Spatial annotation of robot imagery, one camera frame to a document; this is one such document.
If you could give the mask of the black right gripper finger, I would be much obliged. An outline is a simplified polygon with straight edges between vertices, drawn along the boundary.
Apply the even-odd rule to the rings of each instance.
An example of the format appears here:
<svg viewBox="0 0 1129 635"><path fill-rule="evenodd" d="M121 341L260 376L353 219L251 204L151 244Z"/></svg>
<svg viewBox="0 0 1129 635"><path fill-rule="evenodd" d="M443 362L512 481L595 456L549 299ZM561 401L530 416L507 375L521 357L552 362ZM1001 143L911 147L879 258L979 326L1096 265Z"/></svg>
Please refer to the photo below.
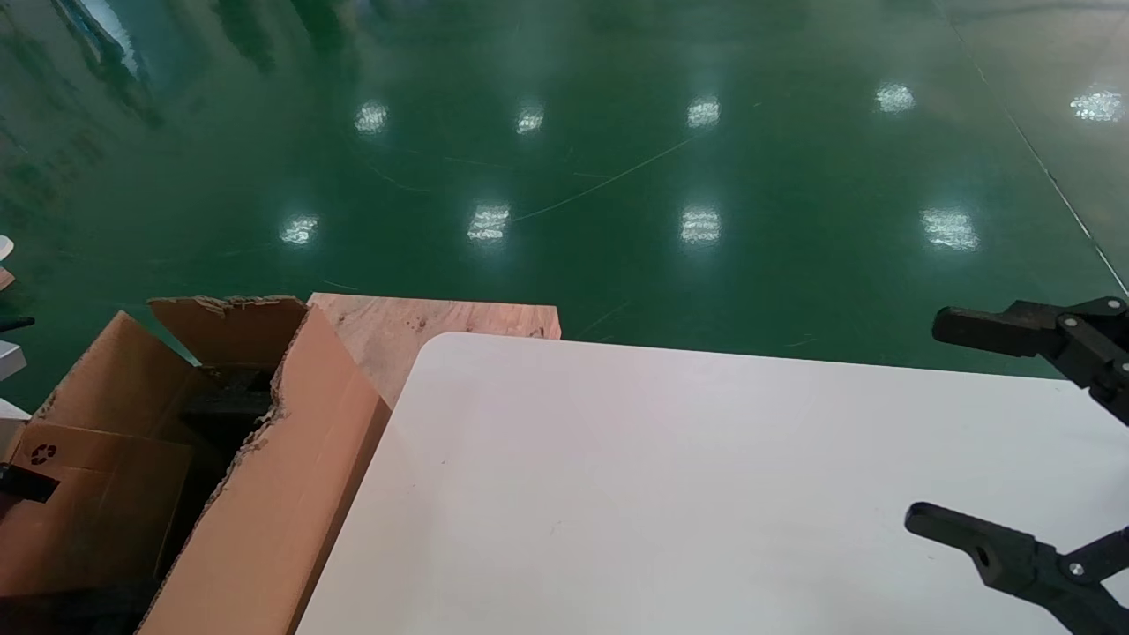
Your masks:
<svg viewBox="0 0 1129 635"><path fill-rule="evenodd" d="M968 555L984 588L1048 611L1073 634L1124 634L1128 611L1104 586L1128 567L1128 529L1062 554L1033 534L918 502L905 529Z"/></svg>
<svg viewBox="0 0 1129 635"><path fill-rule="evenodd" d="M935 341L1012 357L1041 357L1074 385L1128 421L1128 310L1100 297L1070 306L1013 302L999 313L944 307Z"/></svg>

